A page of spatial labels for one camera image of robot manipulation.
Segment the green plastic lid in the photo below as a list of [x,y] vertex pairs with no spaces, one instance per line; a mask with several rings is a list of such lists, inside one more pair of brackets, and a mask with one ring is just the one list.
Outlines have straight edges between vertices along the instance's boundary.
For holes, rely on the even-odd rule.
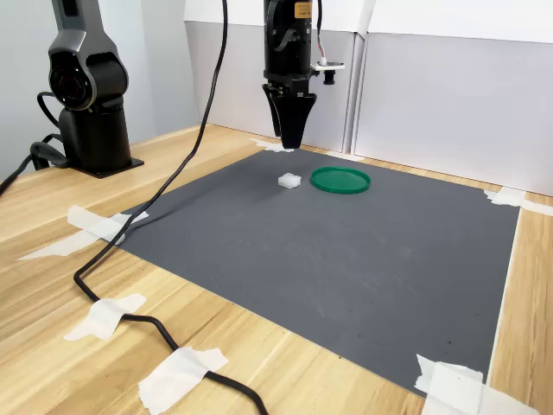
[[321,167],[311,173],[311,184],[325,192],[351,195],[367,190],[371,177],[348,167]]

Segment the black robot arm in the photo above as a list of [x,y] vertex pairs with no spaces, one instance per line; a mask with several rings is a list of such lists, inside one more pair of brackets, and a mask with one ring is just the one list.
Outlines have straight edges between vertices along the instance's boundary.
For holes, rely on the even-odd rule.
[[317,100],[309,80],[325,72],[325,85],[334,84],[336,69],[327,64],[320,42],[322,7],[319,0],[317,36],[322,63],[311,65],[311,0],[264,0],[265,70],[263,90],[269,101],[275,135],[285,149],[302,144],[303,130]]
[[104,32],[98,0],[52,0],[59,33],[49,83],[64,105],[60,132],[71,167],[97,177],[142,164],[130,157],[123,94],[127,71]]

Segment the wooden table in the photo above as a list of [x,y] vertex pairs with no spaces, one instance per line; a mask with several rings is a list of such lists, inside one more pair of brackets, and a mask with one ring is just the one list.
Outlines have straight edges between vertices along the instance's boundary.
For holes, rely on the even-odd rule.
[[[197,133],[194,127],[133,145],[133,156],[145,165],[104,180],[45,169],[17,179],[0,198],[1,413],[146,412],[137,383],[170,353],[153,326],[121,322],[109,341],[63,340],[91,306],[73,273],[104,242],[67,257],[16,260],[74,233],[67,224],[72,205],[110,216],[149,199],[191,150]],[[209,126],[198,155],[170,188],[262,150],[251,137],[270,141]],[[499,189],[370,159],[364,163]],[[527,197],[553,205],[553,198]],[[159,318],[181,346],[220,348],[229,363],[219,372],[255,389],[270,413],[411,414],[423,407],[415,394],[127,252],[112,250],[86,282],[101,297],[145,295],[141,314]],[[519,216],[491,374],[492,387],[542,415],[553,413],[552,217],[527,211]],[[233,390],[203,380],[169,412],[184,411],[243,414],[255,408]]]

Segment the small white block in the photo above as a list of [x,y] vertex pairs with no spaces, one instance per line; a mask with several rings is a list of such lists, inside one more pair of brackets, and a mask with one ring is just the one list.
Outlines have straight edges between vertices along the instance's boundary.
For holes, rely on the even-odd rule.
[[278,178],[278,184],[285,188],[297,188],[302,184],[302,178],[291,173],[286,173],[284,176]]

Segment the masking tape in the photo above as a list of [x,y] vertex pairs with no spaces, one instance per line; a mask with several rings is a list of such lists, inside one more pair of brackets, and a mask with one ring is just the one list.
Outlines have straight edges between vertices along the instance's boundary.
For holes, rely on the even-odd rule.
[[256,138],[250,138],[250,140],[255,141],[258,147],[264,147],[267,151],[275,151],[276,153],[280,153],[281,151],[291,153],[294,151],[294,149],[285,149],[282,143],[267,143],[266,141],[257,140]]
[[[72,206],[67,212],[67,222],[75,227],[82,229],[73,235],[58,240],[51,245],[45,246],[38,251],[25,255],[18,259],[34,259],[57,255],[66,257],[73,252],[77,252],[93,244],[98,239],[110,241],[119,232],[123,224],[129,219],[129,214],[115,214],[111,218],[104,218],[87,211],[78,206]],[[132,223],[147,218],[148,214],[143,212],[139,214]],[[124,235],[117,241],[116,245],[124,240]]]
[[199,352],[179,348],[138,384],[138,394],[151,415],[167,411],[198,385],[207,371],[215,372],[228,362],[218,348]]
[[327,151],[325,153],[327,156],[343,158],[344,160],[351,160],[352,162],[360,162],[365,160],[362,156],[355,156],[354,154],[339,153],[338,151]]
[[484,190],[484,193],[486,194],[488,200],[492,201],[494,205],[521,207],[524,210],[536,212],[537,214],[553,216],[552,206],[535,203],[534,201],[527,201],[525,199],[526,192],[523,190],[517,190],[515,188],[501,188],[501,190],[497,193],[489,190]]
[[428,394],[423,415],[538,415],[535,409],[482,384],[482,373],[417,355],[415,387]]
[[118,300],[102,298],[92,305],[85,320],[63,338],[74,341],[87,335],[95,335],[99,339],[107,340],[118,326],[121,316],[134,313],[145,302],[146,297],[140,294],[131,294]]

